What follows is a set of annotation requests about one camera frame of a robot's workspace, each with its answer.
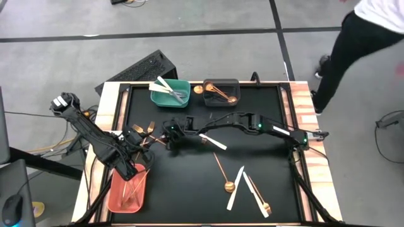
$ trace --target green bowl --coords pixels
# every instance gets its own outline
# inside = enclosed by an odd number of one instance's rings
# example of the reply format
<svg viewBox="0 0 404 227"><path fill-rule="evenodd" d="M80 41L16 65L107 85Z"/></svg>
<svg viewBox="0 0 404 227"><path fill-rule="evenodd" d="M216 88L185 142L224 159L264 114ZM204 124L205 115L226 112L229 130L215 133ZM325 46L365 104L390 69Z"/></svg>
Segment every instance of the green bowl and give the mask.
<svg viewBox="0 0 404 227"><path fill-rule="evenodd" d="M179 103L174 96L151 91L150 99L159 107L174 107L174 108L184 108L188 105L189 95L191 94L191 85L188 81L184 81L181 79L165 79L165 82L170 85L170 87L175 91L181 91L187 94L186 97L181 98L184 101L184 104ZM159 80L154 82L155 84L162 85Z"/></svg>

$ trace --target fork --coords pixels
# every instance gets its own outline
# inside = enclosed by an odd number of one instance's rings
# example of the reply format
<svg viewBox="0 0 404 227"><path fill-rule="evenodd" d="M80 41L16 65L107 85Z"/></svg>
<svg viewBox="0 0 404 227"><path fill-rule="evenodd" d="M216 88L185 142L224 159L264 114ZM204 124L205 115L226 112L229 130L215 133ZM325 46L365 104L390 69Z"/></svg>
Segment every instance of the fork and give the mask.
<svg viewBox="0 0 404 227"><path fill-rule="evenodd" d="M138 126L136 124L132 125L132 129L135 130L138 134L145 133L144 130L140 126ZM150 136L150 138L156 140L157 142L159 142L160 144L163 144L165 146L165 143L163 141L161 141L159 139L156 139L156 137L154 137L152 135L149 135L149 136Z"/></svg>
<svg viewBox="0 0 404 227"><path fill-rule="evenodd" d="M151 134L154 131L154 121L150 122L149 127L147 127L147 133ZM144 138L142 144L144 144L146 142L147 137Z"/></svg>

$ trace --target black table surface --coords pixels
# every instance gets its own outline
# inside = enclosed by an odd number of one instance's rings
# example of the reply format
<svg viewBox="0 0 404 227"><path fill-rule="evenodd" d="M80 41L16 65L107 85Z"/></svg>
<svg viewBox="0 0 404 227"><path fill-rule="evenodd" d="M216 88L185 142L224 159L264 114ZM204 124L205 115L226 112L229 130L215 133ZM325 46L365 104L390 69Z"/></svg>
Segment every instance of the black table surface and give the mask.
<svg viewBox="0 0 404 227"><path fill-rule="evenodd" d="M284 122L280 94L276 87L242 87L236 107L206 107L201 95L192 92L184 109L160 108L150 100L150 92L133 88L126 125L146 129L156 122L155 136L163 121L185 115L218 118L230 112L255 112ZM288 150L282 139L248 136L238 129L209 131L227 150L182 150L173 157L161 144L151 148L156 154L146 179L145 203L134 214L113 213L113 223L290 223L298 222L299 207L295 184L287 161ZM226 209L230 193L215 161L215 151L227 178L234 181L240 167L251 176L272 214L264 218L242 177L231 211Z"/></svg>
<svg viewBox="0 0 404 227"><path fill-rule="evenodd" d="M27 168L24 160L18 160L0 168L0 209L3 208L6 199L16 194L27 180ZM28 183L23 186L19 195L23 198L23 211L20 222L15 226L34 227L35 218L33 216L31 193ZM1 215L0 226L4 226Z"/></svg>

